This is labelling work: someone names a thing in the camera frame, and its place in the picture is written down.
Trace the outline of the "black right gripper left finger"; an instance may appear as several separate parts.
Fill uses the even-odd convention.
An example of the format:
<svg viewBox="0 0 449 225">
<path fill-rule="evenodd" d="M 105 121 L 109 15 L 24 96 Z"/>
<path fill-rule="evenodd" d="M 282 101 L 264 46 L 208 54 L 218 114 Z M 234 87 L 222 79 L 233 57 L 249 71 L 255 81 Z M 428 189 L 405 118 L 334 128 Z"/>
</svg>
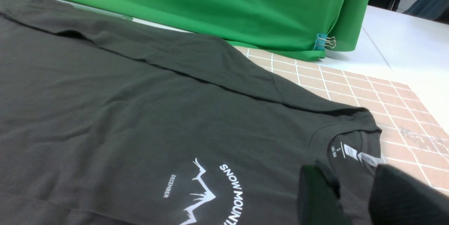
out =
<svg viewBox="0 0 449 225">
<path fill-rule="evenodd" d="M 340 182 L 327 166 L 301 166 L 297 196 L 300 225 L 350 225 L 340 197 Z"/>
</svg>

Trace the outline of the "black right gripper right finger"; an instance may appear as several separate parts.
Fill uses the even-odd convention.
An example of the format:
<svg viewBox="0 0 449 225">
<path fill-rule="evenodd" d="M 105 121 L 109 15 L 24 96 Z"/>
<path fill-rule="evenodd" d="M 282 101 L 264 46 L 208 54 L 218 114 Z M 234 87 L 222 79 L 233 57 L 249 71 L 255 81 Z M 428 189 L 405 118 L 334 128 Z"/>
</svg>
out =
<svg viewBox="0 0 449 225">
<path fill-rule="evenodd" d="M 388 164 L 377 166 L 368 205 L 374 225 L 447 225 L 449 199 Z"/>
</svg>

